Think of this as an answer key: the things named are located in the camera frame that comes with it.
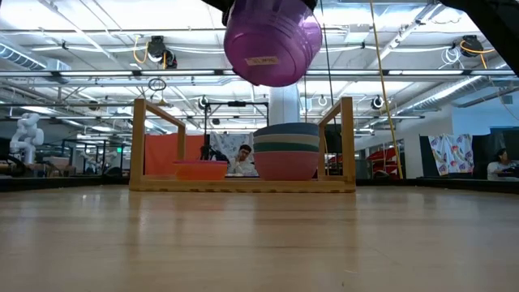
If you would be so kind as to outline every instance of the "wooden frame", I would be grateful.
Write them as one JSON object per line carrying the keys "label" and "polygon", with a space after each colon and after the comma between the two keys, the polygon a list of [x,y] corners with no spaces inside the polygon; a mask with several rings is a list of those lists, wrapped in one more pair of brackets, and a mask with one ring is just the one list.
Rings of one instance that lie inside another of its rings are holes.
{"label": "wooden frame", "polygon": [[[342,142],[342,178],[326,175],[326,125],[338,114],[341,114],[341,142]],[[319,165],[317,174],[319,180],[342,180],[345,183],[355,184],[355,142],[354,142],[354,110],[351,97],[342,97],[331,110],[319,121]]]}
{"label": "wooden frame", "polygon": [[[223,181],[178,181],[174,176],[144,175],[144,134],[146,111],[150,111],[178,127],[178,159],[182,160],[186,152],[186,125],[167,114],[152,103],[135,100],[133,119],[133,141],[131,145],[131,178],[132,191],[189,191],[189,192],[297,192],[297,193],[338,193],[355,191],[354,161],[354,121],[351,97],[343,97],[321,119],[320,126],[320,160],[318,180],[307,182],[265,182],[260,179],[227,178]],[[341,113],[342,125],[342,177],[329,177],[325,173],[325,139],[324,128],[335,116]]]}

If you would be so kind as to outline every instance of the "column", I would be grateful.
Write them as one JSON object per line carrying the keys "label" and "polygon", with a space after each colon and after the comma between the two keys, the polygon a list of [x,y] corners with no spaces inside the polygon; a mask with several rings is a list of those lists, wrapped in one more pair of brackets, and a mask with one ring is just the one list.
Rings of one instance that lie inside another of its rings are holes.
{"label": "column", "polygon": [[299,122],[299,90],[297,84],[270,88],[269,122],[277,125]]}

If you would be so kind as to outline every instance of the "purple bowl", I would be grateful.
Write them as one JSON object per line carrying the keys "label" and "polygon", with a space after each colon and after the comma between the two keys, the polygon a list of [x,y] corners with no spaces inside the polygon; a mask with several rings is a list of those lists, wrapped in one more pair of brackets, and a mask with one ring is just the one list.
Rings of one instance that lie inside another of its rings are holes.
{"label": "purple bowl", "polygon": [[282,87],[301,79],[322,41],[302,0],[236,0],[224,47],[237,75],[254,85]]}

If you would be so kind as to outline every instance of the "wooden floor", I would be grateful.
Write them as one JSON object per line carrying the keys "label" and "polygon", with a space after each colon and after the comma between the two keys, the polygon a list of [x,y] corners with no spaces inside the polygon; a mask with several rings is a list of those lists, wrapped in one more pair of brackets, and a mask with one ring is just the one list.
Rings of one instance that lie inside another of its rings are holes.
{"label": "wooden floor", "polygon": [[519,291],[519,196],[0,194],[0,291]]}

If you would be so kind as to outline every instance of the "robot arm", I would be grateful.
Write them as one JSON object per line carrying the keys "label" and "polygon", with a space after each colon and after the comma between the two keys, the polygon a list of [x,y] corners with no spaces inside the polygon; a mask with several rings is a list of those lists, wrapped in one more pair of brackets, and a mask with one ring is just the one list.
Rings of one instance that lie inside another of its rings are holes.
{"label": "robot arm", "polygon": [[[32,164],[34,162],[35,146],[43,144],[44,134],[42,129],[38,129],[36,124],[40,120],[39,114],[24,114],[18,121],[18,128],[13,135],[9,148],[12,153],[18,153],[21,149],[25,151],[24,162]],[[19,141],[22,136],[26,135],[25,140]]]}

